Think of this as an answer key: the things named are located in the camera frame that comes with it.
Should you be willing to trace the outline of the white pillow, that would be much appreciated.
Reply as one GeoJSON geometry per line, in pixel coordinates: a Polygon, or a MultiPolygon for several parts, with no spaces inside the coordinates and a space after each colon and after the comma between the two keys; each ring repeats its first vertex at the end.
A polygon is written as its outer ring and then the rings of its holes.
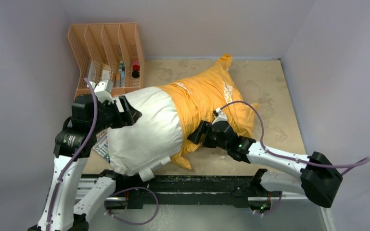
{"type": "Polygon", "coordinates": [[[179,115],[173,99],[158,87],[133,91],[125,97],[142,115],[132,126],[108,130],[110,165],[118,174],[139,175],[148,181],[181,150],[179,115]]]}

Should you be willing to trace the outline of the orange Mickey Mouse pillowcase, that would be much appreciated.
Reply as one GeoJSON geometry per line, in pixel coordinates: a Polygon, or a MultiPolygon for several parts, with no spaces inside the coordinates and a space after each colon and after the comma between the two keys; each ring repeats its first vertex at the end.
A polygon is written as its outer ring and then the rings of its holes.
{"type": "Polygon", "coordinates": [[[202,120],[212,122],[213,111],[222,106],[226,106],[223,111],[238,135],[253,136],[255,113],[242,103],[242,95],[229,74],[231,62],[232,56],[226,53],[210,68],[195,76],[159,86],[172,98],[182,130],[181,148],[171,157],[175,165],[192,168],[184,155],[194,152],[199,145],[190,142],[187,137],[202,120]]]}

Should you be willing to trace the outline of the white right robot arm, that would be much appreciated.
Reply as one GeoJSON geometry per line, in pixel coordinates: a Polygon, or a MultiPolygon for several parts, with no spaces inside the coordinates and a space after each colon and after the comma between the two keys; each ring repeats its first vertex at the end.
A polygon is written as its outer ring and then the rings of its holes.
{"type": "Polygon", "coordinates": [[[325,155],[282,151],[280,157],[273,156],[271,152],[276,149],[264,149],[255,139],[239,136],[225,121],[214,124],[201,121],[187,139],[206,148],[221,148],[236,161],[262,165],[248,185],[242,187],[258,196],[269,192],[296,193],[316,205],[330,208],[343,180],[325,155]]]}

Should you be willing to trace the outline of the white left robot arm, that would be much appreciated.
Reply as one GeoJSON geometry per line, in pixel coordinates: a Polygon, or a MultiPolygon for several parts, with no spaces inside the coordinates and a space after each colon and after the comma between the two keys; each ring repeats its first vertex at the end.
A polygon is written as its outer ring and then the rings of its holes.
{"type": "Polygon", "coordinates": [[[97,134],[107,128],[132,126],[141,112],[124,95],[101,99],[83,94],[75,98],[71,108],[72,114],[55,137],[54,171],[43,213],[30,231],[87,231],[106,193],[118,197],[124,192],[124,183],[112,173],[101,177],[101,185],[90,191],[93,199],[85,196],[82,203],[75,204],[82,171],[97,134]]]}

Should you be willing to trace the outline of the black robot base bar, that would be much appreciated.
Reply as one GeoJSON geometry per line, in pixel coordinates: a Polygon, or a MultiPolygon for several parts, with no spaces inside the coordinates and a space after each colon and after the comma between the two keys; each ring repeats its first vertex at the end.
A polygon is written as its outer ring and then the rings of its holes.
{"type": "Polygon", "coordinates": [[[144,205],[231,205],[269,210],[281,192],[268,192],[253,176],[159,175],[143,182],[139,176],[116,175],[116,187],[105,201],[111,209],[142,209],[144,205]]]}

